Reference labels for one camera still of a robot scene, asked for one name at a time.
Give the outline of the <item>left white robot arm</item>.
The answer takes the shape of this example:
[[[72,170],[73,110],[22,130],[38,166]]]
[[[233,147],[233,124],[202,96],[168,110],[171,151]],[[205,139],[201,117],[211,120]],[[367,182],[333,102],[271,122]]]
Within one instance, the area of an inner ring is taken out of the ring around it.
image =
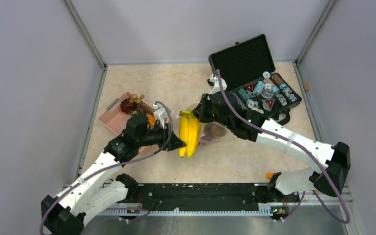
[[[85,173],[56,196],[48,195],[41,201],[40,234],[47,228],[53,235],[79,235],[113,203],[135,200],[137,183],[128,175],[105,188],[102,185],[126,165],[142,161],[143,158],[135,158],[142,147],[157,145],[160,150],[172,151],[185,145],[173,132],[168,108],[156,110],[154,118],[151,125],[146,115],[133,115]]]

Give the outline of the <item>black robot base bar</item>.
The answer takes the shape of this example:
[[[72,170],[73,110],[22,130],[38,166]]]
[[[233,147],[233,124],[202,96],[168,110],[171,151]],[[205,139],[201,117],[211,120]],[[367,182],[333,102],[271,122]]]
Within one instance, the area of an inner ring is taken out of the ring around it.
[[[145,183],[125,202],[153,212],[247,212],[259,210],[266,192],[266,183]]]

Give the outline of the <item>brown mushroom toy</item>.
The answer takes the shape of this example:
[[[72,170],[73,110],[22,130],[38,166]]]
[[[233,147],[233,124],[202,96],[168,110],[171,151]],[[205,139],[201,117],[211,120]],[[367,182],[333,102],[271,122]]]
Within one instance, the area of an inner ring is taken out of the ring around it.
[[[205,125],[204,138],[208,141],[213,141],[227,134],[227,131],[221,125],[215,123],[208,123]]]

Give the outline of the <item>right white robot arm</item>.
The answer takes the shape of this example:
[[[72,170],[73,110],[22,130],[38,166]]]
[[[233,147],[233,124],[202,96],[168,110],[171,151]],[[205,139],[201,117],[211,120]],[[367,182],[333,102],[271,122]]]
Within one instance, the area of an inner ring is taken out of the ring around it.
[[[317,190],[336,197],[342,193],[351,166],[350,148],[338,142],[336,145],[322,143],[299,135],[256,109],[243,109],[237,98],[221,92],[203,94],[193,109],[201,123],[216,122],[235,136],[244,140],[271,146],[283,151],[306,165],[308,168],[294,172],[276,173],[268,187],[268,197],[280,202],[296,191]]]

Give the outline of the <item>yellow banana bunch toy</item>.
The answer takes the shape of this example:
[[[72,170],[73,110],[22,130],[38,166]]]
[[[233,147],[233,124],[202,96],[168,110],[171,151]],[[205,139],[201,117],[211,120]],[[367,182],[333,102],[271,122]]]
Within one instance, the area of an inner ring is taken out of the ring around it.
[[[179,148],[179,156],[191,158],[196,151],[202,126],[193,111],[180,111],[179,116],[179,139],[186,144]]]

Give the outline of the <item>clear zip top bag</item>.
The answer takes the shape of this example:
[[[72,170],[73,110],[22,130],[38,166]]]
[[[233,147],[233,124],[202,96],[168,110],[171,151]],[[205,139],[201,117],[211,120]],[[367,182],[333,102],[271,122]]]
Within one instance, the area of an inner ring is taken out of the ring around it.
[[[202,136],[198,138],[198,145],[207,145],[210,142],[225,136],[227,130],[223,126],[213,122],[203,124],[199,134],[202,134]]]

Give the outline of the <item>tan longan fruit cluster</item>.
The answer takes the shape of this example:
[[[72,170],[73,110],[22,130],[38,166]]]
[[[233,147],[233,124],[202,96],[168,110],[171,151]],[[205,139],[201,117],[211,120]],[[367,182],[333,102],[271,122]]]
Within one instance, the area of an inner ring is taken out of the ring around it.
[[[144,94],[141,94],[138,96],[137,94],[133,94],[131,98],[129,99],[130,103],[135,103],[135,104],[141,104],[142,100],[145,98]]]

